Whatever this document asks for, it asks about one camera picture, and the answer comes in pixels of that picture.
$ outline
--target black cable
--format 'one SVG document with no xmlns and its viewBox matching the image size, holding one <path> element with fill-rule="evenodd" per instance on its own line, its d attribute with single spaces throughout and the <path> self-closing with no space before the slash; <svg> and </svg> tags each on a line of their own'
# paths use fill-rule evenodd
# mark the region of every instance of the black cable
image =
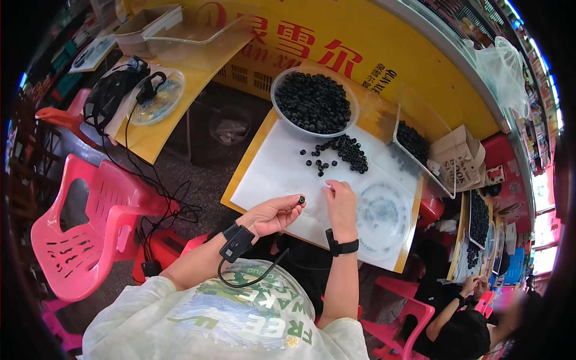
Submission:
<svg viewBox="0 0 576 360">
<path fill-rule="evenodd" d="M 292 256 L 290 254 L 288 254 L 288 260 L 290 260 L 290 262 L 296 266 L 299 267 L 300 269 L 304 269 L 304 270 L 317 270 L 317 271 L 329 271 L 332 267 L 327 267 L 327 268 L 314 268 L 314 267 L 305 267 L 302 265 L 298 265 L 293 259 Z"/>
<path fill-rule="evenodd" d="M 222 265 L 224 265 L 224 261 L 226 261 L 224 258 L 222 258 L 222 261 L 220 262 L 220 265 L 218 266 L 218 277 L 220 278 L 220 280 L 229 287 L 233 287 L 235 289 L 240 289 L 242 287 L 247 287 L 250 285 L 254 285 L 255 283 L 258 283 L 262 280 L 264 280 L 264 278 L 270 273 L 270 271 L 272 271 L 272 269 L 278 264 L 278 262 L 280 262 L 280 260 L 284 257 L 284 255 L 286 255 L 288 253 L 290 249 L 286 249 L 284 250 L 284 252 L 282 254 L 280 254 L 280 256 L 278 256 L 278 258 L 272 263 L 272 265 L 270 265 L 270 267 L 268 268 L 268 270 L 266 270 L 264 272 L 264 274 L 262 274 L 261 277 L 257 278 L 254 281 L 250 281 L 246 284 L 240 284 L 240 285 L 236 285 L 236 284 L 231 284 L 228 281 L 224 280 L 224 278 L 222 277 Z"/>
<path fill-rule="evenodd" d="M 130 114 L 129 114 L 128 119 L 126 121 L 126 127 L 124 129 L 124 144 L 126 146 L 126 156 L 127 156 L 128 160 L 133 164 L 133 166 L 135 166 L 137 168 L 139 173 L 132 172 L 132 171 L 120 166 L 116 161 L 114 161 L 112 159 L 110 154 L 108 154 L 108 150 L 106 149 L 104 136 L 102 136 L 102 145 L 103 145 L 104 152 L 106 153 L 108 159 L 110 159 L 110 161 L 113 164 L 115 164 L 118 168 L 122 169 L 123 171 L 126 171 L 132 175 L 140 177 L 145 183 L 154 187 L 154 189 L 156 190 L 156 192 L 159 195 L 163 196 L 166 199 L 166 205 L 167 205 L 166 212 L 164 213 L 163 216 L 161 216 L 160 220 L 158 220 L 157 222 L 152 222 L 147 217 L 143 216 L 140 220 L 139 229 L 136 229 L 136 233 L 139 237 L 139 240 L 140 240 L 140 243 L 142 245 L 143 252 L 144 252 L 145 261 L 150 262 L 150 261 L 153 261 L 155 259 L 154 253 L 153 253 L 152 248 L 151 248 L 152 234 L 158 229 L 166 229 L 166 228 L 161 228 L 160 227 L 161 224 L 170 218 L 172 218 L 172 222 L 170 223 L 170 225 L 168 227 L 172 226 L 177 219 L 182 220 L 182 221 L 186 221 L 186 222 L 190 222 L 190 223 L 198 223 L 199 218 L 198 218 L 198 215 L 196 212 L 202 211 L 203 209 L 201 206 L 191 205 L 191 204 L 188 204 L 184 201 L 184 199 L 188 195 L 188 192 L 190 191 L 190 187 L 192 185 L 191 181 L 187 180 L 187 181 L 183 182 L 182 184 L 180 184 L 178 186 L 178 188 L 175 190 L 175 192 L 173 194 L 170 194 L 169 191 L 162 184 L 162 181 L 160 180 L 160 177 L 159 177 L 158 172 L 156 171 L 156 168 L 154 167 L 154 165 L 148 164 L 146 161 L 141 159 L 138 155 L 134 154 L 134 155 L 136 155 L 136 158 L 138 160 L 140 160 L 142 163 L 146 164 L 147 166 L 151 167 L 152 170 L 154 170 L 154 175 L 156 176 L 156 180 L 152 179 L 149 176 L 144 175 L 144 172 L 142 171 L 142 169 L 130 157 L 130 151 L 128 148 L 128 125 L 130 124 L 130 120 L 131 120 L 132 115 L 136 109 L 136 106 L 137 105 L 135 104 L 134 107 L 132 108 L 132 110 L 130 111 Z M 177 195 L 178 191 L 183 186 L 186 186 L 186 185 L 187 185 L 187 188 L 184 191 L 182 197 L 180 199 L 177 199 L 176 195 Z M 180 205 L 180 211 L 174 211 L 174 212 L 170 213 L 170 201 L 171 200 L 177 202 Z M 189 213 L 192 213 L 192 215 L 194 216 L 194 219 L 186 219 L 186 218 L 180 217 L 181 215 L 189 214 Z M 147 221 L 149 224 L 151 224 L 151 229 L 147 233 L 144 231 L 144 226 L 143 226 L 144 220 Z"/>
</svg>

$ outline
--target white t-shirt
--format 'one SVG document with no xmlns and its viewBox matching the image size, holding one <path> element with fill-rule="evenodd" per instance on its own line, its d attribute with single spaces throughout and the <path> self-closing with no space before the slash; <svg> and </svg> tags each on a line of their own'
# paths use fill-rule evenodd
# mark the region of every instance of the white t-shirt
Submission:
<svg viewBox="0 0 576 360">
<path fill-rule="evenodd" d="M 270 266 L 238 259 L 222 274 L 247 283 Z M 323 330 L 302 287 L 276 266 L 252 286 L 234 289 L 218 278 L 176 291 L 155 276 L 127 286 L 92 321 L 84 359 L 368 359 L 362 327 L 343 318 Z"/>
</svg>

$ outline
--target black wrist strap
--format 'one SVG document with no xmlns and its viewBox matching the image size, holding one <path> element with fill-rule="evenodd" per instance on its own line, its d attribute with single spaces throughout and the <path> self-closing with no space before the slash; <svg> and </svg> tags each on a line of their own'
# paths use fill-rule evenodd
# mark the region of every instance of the black wrist strap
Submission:
<svg viewBox="0 0 576 360">
<path fill-rule="evenodd" d="M 358 251 L 359 241 L 356 239 L 352 242 L 346 242 L 344 244 L 339 244 L 334 240 L 334 234 L 332 229 L 326 230 L 326 239 L 328 240 L 328 245 L 330 247 L 330 253 L 332 256 L 338 257 L 340 254 L 349 254 Z"/>
<path fill-rule="evenodd" d="M 226 244 L 220 249 L 219 254 L 230 264 L 252 247 L 252 239 L 255 237 L 244 225 L 238 226 L 236 221 L 222 234 L 226 238 Z"/>
<path fill-rule="evenodd" d="M 460 305 L 458 306 L 459 308 L 461 308 L 462 306 L 464 306 L 464 297 L 460 294 L 457 294 L 455 297 L 455 299 L 458 299 L 458 301 L 460 301 Z"/>
<path fill-rule="evenodd" d="M 466 305 L 477 305 L 479 300 L 474 299 L 474 295 L 469 295 L 466 298 L 465 304 Z"/>
</svg>

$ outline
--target black shirt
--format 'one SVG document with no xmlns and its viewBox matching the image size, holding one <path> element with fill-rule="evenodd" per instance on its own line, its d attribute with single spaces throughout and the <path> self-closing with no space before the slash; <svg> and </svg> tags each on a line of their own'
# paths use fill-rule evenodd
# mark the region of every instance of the black shirt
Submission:
<svg viewBox="0 0 576 360">
<path fill-rule="evenodd" d="M 416 318 L 408 317 L 404 325 L 404 339 L 416 327 Z M 420 333 L 412 349 L 430 360 L 473 360 L 490 351 L 490 332 L 486 318 L 478 311 L 457 311 L 442 327 L 435 341 Z"/>
</svg>

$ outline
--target metal table leg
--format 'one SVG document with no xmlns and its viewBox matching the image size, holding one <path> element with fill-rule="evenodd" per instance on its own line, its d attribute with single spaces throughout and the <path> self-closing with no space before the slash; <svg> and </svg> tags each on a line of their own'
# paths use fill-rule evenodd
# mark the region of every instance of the metal table leg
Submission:
<svg viewBox="0 0 576 360">
<path fill-rule="evenodd" d="M 190 140 L 190 137 L 192 136 L 192 133 L 190 132 L 190 107 L 188 107 L 188 109 L 186 110 L 186 129 L 188 132 L 188 136 L 187 136 L 188 159 L 190 160 L 190 162 L 192 162 L 192 142 Z"/>
</svg>

